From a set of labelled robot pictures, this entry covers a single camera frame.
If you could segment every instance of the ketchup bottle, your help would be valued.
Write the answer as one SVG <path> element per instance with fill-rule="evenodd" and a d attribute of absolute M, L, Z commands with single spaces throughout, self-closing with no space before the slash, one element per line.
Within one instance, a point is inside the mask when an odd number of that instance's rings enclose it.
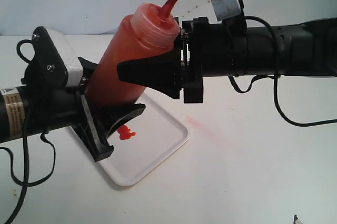
<path fill-rule="evenodd" d="M 173 49 L 180 32 L 179 24 L 171 15 L 176 2 L 167 0 L 163 7 L 145 3 L 134 15 L 122 20 L 88 83 L 86 97 L 94 107 L 133 104 L 141 96 L 145 87 L 120 81 L 117 64 Z"/>

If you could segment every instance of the bottle nozzle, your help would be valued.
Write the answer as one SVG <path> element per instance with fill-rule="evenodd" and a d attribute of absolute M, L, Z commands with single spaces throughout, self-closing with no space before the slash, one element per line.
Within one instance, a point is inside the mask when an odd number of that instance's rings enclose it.
<path fill-rule="evenodd" d="M 167 2 L 159 10 L 159 18 L 166 19 L 170 16 L 171 11 L 178 0 L 167 0 Z"/>

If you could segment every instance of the plastic tray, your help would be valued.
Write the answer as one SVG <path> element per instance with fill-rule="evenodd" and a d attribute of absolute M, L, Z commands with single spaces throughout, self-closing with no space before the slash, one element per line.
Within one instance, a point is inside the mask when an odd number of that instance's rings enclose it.
<path fill-rule="evenodd" d="M 137 183 L 189 139 L 188 129 L 147 94 L 138 103 L 146 105 L 144 113 L 127 124 L 136 135 L 120 140 L 114 133 L 108 139 L 114 152 L 99 162 L 120 186 Z"/>

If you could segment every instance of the red sauce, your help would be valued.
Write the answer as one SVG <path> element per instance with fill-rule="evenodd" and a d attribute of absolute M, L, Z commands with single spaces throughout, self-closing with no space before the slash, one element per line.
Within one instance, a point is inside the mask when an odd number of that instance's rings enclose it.
<path fill-rule="evenodd" d="M 128 140 L 136 135 L 136 132 L 131 132 L 131 129 L 129 129 L 126 125 L 120 127 L 117 132 L 120 134 L 120 140 Z"/>

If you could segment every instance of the label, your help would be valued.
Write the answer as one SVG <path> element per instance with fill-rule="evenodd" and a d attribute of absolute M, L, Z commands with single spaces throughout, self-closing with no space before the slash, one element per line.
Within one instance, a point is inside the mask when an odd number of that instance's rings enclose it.
<path fill-rule="evenodd" d="M 25 109 L 21 95 L 15 87 L 0 89 L 0 92 L 6 105 L 9 122 L 9 137 L 11 139 L 20 138 L 22 136 L 22 125 L 25 119 Z"/>

